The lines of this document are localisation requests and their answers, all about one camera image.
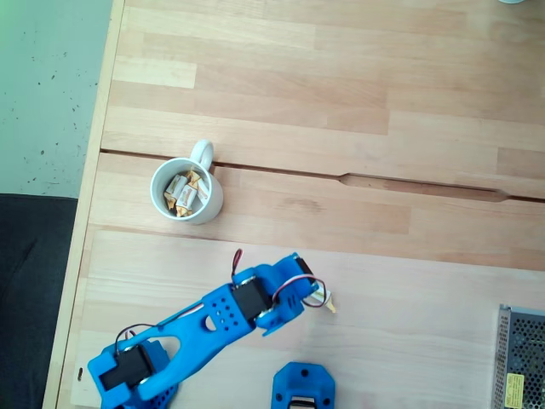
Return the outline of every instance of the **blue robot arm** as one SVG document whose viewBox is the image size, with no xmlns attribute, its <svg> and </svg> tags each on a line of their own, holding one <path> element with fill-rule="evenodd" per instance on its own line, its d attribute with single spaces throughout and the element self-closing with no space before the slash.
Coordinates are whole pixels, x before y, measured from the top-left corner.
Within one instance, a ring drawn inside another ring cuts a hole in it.
<svg viewBox="0 0 545 409">
<path fill-rule="evenodd" d="M 302 274 L 312 272 L 297 253 L 273 266 L 248 268 L 233 275 L 232 283 L 151 328 L 120 342 L 116 339 L 88 365 L 103 407 L 163 407 L 148 404 L 165 393 L 167 399 L 161 401 L 168 402 L 173 393 L 165 391 L 173 392 L 179 382 L 199 371 L 227 345 L 256 327 L 265 329 L 266 336 L 302 313 L 303 299 L 318 289 L 312 276 L 293 281 L 273 300 L 282 284 Z M 157 342 L 147 341 L 156 337 L 180 341 L 170 362 Z"/>
</svg>

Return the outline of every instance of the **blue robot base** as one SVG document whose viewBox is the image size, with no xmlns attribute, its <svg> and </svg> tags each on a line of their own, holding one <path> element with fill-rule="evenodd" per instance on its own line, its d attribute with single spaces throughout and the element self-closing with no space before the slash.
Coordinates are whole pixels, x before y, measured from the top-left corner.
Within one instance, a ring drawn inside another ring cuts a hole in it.
<svg viewBox="0 0 545 409">
<path fill-rule="evenodd" d="M 272 409 L 292 406 L 332 409 L 335 406 L 335 381 L 321 365 L 290 362 L 272 383 Z"/>
</svg>

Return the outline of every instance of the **red wire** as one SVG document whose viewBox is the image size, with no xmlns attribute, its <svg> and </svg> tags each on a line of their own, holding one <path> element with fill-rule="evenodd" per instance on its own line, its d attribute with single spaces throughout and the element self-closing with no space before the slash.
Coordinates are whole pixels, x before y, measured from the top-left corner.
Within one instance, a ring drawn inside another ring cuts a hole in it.
<svg viewBox="0 0 545 409">
<path fill-rule="evenodd" d="M 235 255 L 232 258 L 232 271 L 231 271 L 231 277 L 235 275 L 235 271 L 237 271 L 237 265 L 240 262 L 240 259 L 242 258 L 242 249 L 238 249 L 235 251 Z"/>
<path fill-rule="evenodd" d="M 309 302 L 306 302 L 305 300 L 302 300 L 303 304 L 305 304 L 307 307 L 312 307 L 312 308 L 320 308 L 320 307 L 323 307 L 325 305 L 325 302 L 327 301 L 327 293 L 326 293 L 326 290 L 325 290 L 325 283 L 322 279 L 317 279 L 316 277 L 314 277 L 312 274 L 300 274 L 300 275 L 296 275 L 295 277 L 292 277 L 290 279 L 287 279 L 275 292 L 274 294 L 272 294 L 272 302 L 275 302 L 278 298 L 278 295 L 280 294 L 281 290 L 283 290 L 284 288 L 286 288 L 288 285 L 290 284 L 293 284 L 295 283 L 297 280 L 299 279 L 315 279 L 316 281 L 318 281 L 322 287 L 324 288 L 324 300 L 320 303 L 320 304 L 311 304 Z"/>
</svg>

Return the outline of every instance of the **wire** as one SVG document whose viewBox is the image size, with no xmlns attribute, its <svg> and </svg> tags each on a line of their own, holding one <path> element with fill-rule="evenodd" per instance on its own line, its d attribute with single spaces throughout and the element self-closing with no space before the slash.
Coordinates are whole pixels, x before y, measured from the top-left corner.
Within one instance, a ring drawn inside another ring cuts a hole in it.
<svg viewBox="0 0 545 409">
<path fill-rule="evenodd" d="M 286 288 L 288 285 L 290 284 L 293 284 L 295 283 L 297 280 L 299 279 L 315 279 L 316 281 L 318 281 L 322 287 L 324 287 L 324 300 L 320 303 L 320 304 L 311 304 L 309 302 L 306 302 L 305 300 L 302 300 L 303 304 L 305 304 L 307 307 L 311 307 L 311 308 L 320 308 L 320 307 L 323 307 L 325 305 L 325 302 L 327 301 L 327 293 L 326 293 L 326 290 L 325 290 L 325 283 L 322 279 L 317 279 L 316 277 L 314 277 L 312 274 L 300 274 L 300 275 L 296 275 L 290 279 L 287 279 L 275 292 L 274 294 L 272 294 L 272 302 L 275 302 L 278 298 L 278 295 L 280 294 L 281 290 L 283 290 L 284 288 Z"/>
<path fill-rule="evenodd" d="M 238 249 L 235 251 L 235 255 L 232 258 L 232 271 L 231 271 L 231 277 L 235 275 L 235 272 L 237 271 L 237 265 L 240 262 L 240 259 L 242 258 L 242 249 Z"/>
<path fill-rule="evenodd" d="M 136 332 L 134 332 L 133 330 L 125 331 L 125 339 L 129 339 L 129 333 L 130 333 L 130 335 L 132 335 L 133 337 L 136 335 Z"/>
<path fill-rule="evenodd" d="M 155 324 L 154 324 L 154 325 L 152 325 L 152 324 L 133 324 L 133 325 L 129 325 L 129 326 L 123 328 L 123 329 L 118 333 L 118 335 L 116 336 L 116 342 L 113 344 L 113 350 L 115 351 L 115 355 L 119 355 L 119 349 L 118 349 L 119 337 L 121 337 L 121 335 L 122 335 L 124 332 L 130 330 L 131 328 L 135 328 L 136 326 L 141 326 L 141 325 L 142 325 L 142 326 L 149 326 L 150 328 L 153 328 L 153 327 L 155 326 Z"/>
</svg>

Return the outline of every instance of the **candy wrapper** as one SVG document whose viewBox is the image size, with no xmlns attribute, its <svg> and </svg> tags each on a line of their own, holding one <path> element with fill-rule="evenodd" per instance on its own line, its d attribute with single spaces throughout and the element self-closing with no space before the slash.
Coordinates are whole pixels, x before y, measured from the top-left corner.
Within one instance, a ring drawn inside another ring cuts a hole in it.
<svg viewBox="0 0 545 409">
<path fill-rule="evenodd" d="M 164 191 L 169 210 L 175 211 L 178 217 L 192 214 L 192 203 L 196 196 L 204 204 L 209 195 L 206 183 L 193 168 L 185 175 L 176 175 Z"/>
<path fill-rule="evenodd" d="M 167 190 L 164 191 L 164 198 L 167 201 L 167 206 L 169 207 L 169 210 L 174 209 L 176 200 L 178 200 L 178 198 L 180 197 L 181 191 L 186 184 L 187 178 L 185 176 L 176 175 L 167 187 Z"/>
</svg>

